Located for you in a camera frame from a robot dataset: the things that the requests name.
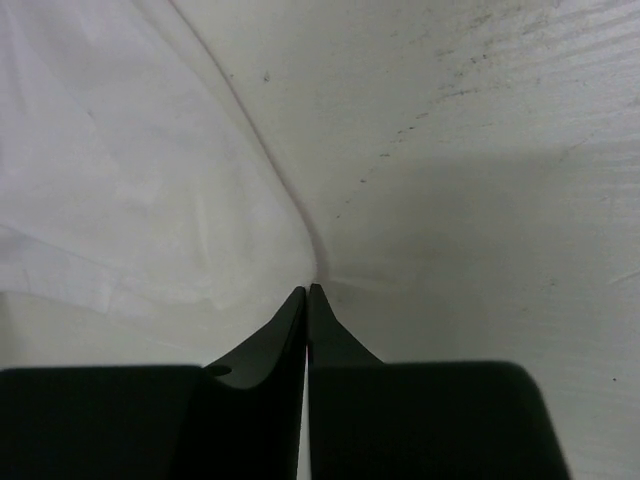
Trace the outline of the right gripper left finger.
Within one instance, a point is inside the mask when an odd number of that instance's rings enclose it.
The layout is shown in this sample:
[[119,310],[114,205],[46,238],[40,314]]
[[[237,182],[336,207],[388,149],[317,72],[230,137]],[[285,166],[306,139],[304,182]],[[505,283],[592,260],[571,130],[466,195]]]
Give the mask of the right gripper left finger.
[[1,374],[5,479],[293,479],[306,292],[206,365]]

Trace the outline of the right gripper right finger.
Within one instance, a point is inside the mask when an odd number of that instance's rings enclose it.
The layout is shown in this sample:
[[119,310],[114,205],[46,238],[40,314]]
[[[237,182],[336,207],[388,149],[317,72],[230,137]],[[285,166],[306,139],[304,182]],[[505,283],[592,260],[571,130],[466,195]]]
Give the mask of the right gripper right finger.
[[566,479],[543,396],[501,361],[385,363],[308,293],[316,479]]

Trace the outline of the white tank top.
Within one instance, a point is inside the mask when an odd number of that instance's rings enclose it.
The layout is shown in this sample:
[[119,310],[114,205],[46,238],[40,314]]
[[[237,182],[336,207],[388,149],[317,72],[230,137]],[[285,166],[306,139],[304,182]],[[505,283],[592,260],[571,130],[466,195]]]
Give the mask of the white tank top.
[[278,302],[308,231],[171,1],[1,5],[1,287],[100,313]]

